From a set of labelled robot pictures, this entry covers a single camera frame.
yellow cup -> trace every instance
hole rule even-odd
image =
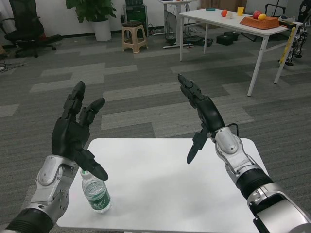
[[[244,7],[240,6],[238,7],[238,15],[241,16],[243,15]]]

yellow fruit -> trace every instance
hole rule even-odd
[[[258,19],[259,19],[259,20],[266,20],[266,18],[267,18],[267,15],[266,15],[266,14],[260,14],[260,15],[258,16]]]

red apple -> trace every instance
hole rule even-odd
[[[255,11],[255,12],[253,13],[253,18],[254,18],[254,19],[258,19],[258,16],[259,16],[260,14],[262,14],[261,11]]]

plastic stool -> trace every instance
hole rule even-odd
[[[137,32],[139,29],[142,30],[143,38],[137,37]],[[132,38],[125,38],[126,31],[129,31],[131,33]],[[144,45],[148,48],[145,30],[142,23],[140,22],[124,23],[122,27],[122,51],[124,51],[125,48],[132,48],[134,53],[139,53],[140,47]]]

white flower pot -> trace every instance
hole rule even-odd
[[[91,22],[97,41],[111,40],[109,20],[103,22]]]

